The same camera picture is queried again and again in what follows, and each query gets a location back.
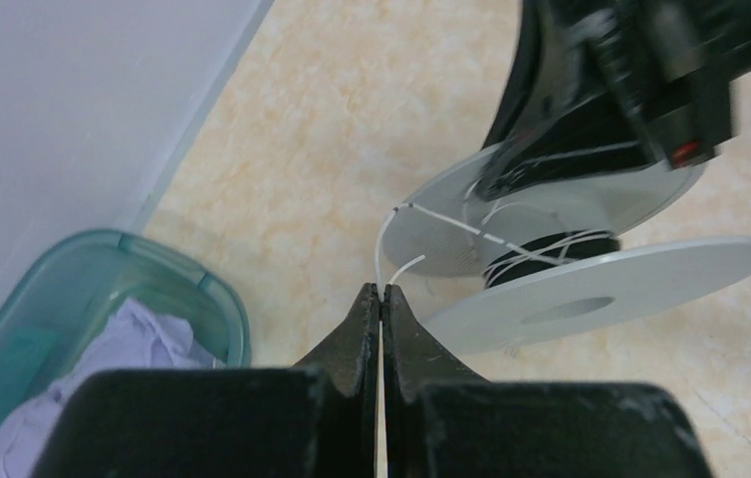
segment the translucent green container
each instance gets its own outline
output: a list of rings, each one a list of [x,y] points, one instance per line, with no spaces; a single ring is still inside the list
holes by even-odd
[[[247,366],[240,299],[195,261],[141,237],[84,232],[48,250],[0,309],[0,423],[73,368],[128,297],[188,320],[194,338],[228,366]]]

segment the white disc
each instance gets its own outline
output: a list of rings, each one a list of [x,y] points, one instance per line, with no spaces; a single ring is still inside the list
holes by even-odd
[[[751,275],[751,237],[619,251],[483,291],[422,324],[454,353],[558,339],[656,314]]]
[[[492,208],[467,191],[480,177],[481,169],[498,148],[490,146],[437,175],[411,194],[404,202],[413,202],[432,211],[479,227]],[[588,177],[534,186],[500,201],[531,204],[545,198],[564,195],[589,197],[604,210],[617,235],[657,214],[686,192],[703,173],[704,166],[669,170],[665,164],[625,174]],[[580,211],[556,211],[563,216],[578,216]],[[558,233],[568,232],[561,228]],[[426,216],[413,209],[401,210],[390,222],[382,239],[384,255],[400,267],[420,255],[425,260],[413,267],[423,276],[478,276],[489,264],[479,260],[472,238],[454,225]]]

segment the spool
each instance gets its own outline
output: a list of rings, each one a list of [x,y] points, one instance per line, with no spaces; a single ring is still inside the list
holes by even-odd
[[[617,235],[679,198],[703,167],[658,165],[544,184],[491,205],[471,192],[496,147],[411,194],[377,241],[397,267],[415,261],[415,274],[484,276],[484,291],[421,321],[454,353],[527,345],[649,316],[751,275],[751,237],[621,249]]]

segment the white cloth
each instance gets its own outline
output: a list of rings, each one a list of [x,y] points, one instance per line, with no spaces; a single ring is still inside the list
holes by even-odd
[[[128,299],[85,349],[74,369],[16,408],[0,425],[0,478],[32,473],[68,398],[94,373],[115,368],[208,368],[213,357],[193,339],[190,324],[157,316]]]

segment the countertop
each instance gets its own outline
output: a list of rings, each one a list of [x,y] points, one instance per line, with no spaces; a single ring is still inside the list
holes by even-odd
[[[478,150],[509,72],[518,8],[271,8],[145,231],[238,291],[255,364],[291,364],[336,326],[375,277],[384,216]],[[626,234],[626,248],[751,235],[751,75],[735,92],[739,137],[684,197]],[[465,287],[435,292],[409,295],[418,315]],[[719,476],[751,476],[751,279],[659,316],[462,359],[495,379],[657,383],[680,400]]]

